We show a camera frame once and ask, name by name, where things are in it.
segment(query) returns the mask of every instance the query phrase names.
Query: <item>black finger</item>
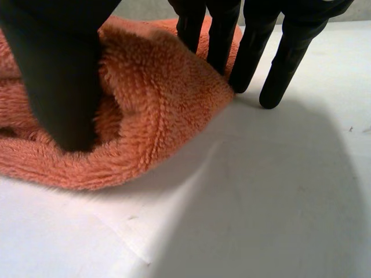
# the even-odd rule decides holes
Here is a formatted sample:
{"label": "black finger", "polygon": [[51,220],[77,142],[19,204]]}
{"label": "black finger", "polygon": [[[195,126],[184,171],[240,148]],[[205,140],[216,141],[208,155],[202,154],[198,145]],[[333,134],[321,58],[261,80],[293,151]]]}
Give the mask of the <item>black finger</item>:
{"label": "black finger", "polygon": [[217,72],[224,75],[239,17],[241,1],[211,0],[206,3],[213,19],[209,30],[207,61]]}

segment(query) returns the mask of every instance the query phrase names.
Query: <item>terry cloth fabric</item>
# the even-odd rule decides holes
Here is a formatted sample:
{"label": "terry cloth fabric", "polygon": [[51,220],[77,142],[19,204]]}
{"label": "terry cloth fabric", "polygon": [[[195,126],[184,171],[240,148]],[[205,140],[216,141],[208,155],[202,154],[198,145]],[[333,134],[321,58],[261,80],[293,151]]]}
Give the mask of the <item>terry cloth fabric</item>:
{"label": "terry cloth fabric", "polygon": [[[91,153],[63,153],[40,128],[0,32],[0,174],[68,189],[121,185],[202,131],[234,94],[205,61],[210,17],[198,57],[176,38],[176,22],[112,16],[100,28],[105,95],[94,120],[99,141]],[[237,28],[227,74],[241,37]]]}

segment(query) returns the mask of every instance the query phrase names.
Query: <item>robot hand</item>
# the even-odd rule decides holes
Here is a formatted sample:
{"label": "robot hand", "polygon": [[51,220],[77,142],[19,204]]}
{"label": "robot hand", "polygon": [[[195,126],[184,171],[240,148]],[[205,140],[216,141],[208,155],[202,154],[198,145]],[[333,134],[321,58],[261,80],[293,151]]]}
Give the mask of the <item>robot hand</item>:
{"label": "robot hand", "polygon": [[[278,15],[285,15],[283,35],[260,94],[260,104],[275,108],[281,101],[309,44],[331,17],[344,13],[354,0],[245,0],[246,29],[229,83],[236,93],[248,88]],[[240,1],[169,0],[179,15],[179,38],[196,52],[206,7],[213,17],[208,62],[224,74],[237,23]]]}

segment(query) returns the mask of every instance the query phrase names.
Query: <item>white surface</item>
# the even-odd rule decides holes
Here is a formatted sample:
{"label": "white surface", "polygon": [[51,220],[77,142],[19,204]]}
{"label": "white surface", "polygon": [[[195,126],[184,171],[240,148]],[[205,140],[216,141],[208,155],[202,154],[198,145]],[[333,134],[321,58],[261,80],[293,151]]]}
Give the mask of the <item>white surface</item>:
{"label": "white surface", "polygon": [[0,177],[0,277],[371,277],[371,21],[330,24],[280,106],[248,94],[100,192]]}

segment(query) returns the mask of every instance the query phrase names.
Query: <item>orange towel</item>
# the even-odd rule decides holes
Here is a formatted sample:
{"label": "orange towel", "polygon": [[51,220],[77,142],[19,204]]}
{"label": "orange towel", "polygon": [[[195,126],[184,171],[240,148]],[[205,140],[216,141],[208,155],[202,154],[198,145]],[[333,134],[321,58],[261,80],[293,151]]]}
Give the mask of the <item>orange towel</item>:
{"label": "orange towel", "polygon": [[[107,20],[100,29],[106,93],[95,119],[100,141],[89,154],[63,154],[40,128],[0,32],[0,173],[49,186],[99,189],[136,178],[174,154],[233,98],[225,78],[204,61],[210,23],[207,17],[200,59],[174,36],[175,19]],[[238,28],[227,71],[241,36]]]}

